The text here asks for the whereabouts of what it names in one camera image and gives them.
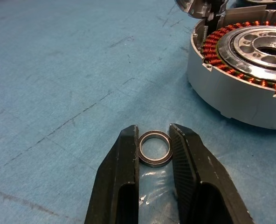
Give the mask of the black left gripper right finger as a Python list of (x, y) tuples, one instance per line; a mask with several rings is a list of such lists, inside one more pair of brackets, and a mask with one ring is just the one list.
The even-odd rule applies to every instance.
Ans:
[(192, 129), (171, 123), (180, 224), (255, 224), (225, 167)]

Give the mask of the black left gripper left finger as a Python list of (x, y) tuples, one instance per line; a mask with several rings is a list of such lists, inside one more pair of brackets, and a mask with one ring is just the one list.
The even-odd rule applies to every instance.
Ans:
[(100, 164), (84, 224), (138, 224), (138, 126), (123, 129)]

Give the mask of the silver round motor lid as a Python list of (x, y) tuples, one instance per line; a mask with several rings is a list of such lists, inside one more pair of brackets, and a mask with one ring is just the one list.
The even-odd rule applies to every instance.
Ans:
[(175, 0), (178, 7), (195, 19), (212, 20), (226, 10), (228, 0)]

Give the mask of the silver motor housing copper windings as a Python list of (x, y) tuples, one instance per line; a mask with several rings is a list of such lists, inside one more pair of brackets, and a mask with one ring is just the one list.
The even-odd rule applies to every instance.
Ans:
[(187, 75), (196, 93), (221, 115), (276, 130), (276, 82), (239, 72), (217, 50), (228, 32), (259, 25), (276, 26), (276, 9), (232, 8), (212, 20), (198, 19), (190, 37)]

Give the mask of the clear plastic bag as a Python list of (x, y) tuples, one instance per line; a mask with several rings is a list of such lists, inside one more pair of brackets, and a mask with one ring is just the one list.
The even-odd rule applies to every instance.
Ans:
[(160, 168), (140, 165), (138, 203), (138, 224), (179, 224), (171, 163)]

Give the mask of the blue table mat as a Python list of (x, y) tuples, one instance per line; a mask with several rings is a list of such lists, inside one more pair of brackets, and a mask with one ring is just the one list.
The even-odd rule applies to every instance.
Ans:
[(174, 0), (0, 0), (0, 224), (82, 224), (120, 131), (193, 129), (257, 224), (276, 224), (276, 131), (187, 81), (196, 19)]

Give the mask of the silver round metal part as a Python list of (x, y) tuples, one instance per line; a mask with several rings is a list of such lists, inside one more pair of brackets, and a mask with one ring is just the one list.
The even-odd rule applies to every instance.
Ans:
[(260, 5), (272, 5), (276, 4), (276, 0), (245, 0), (251, 4), (260, 4)]

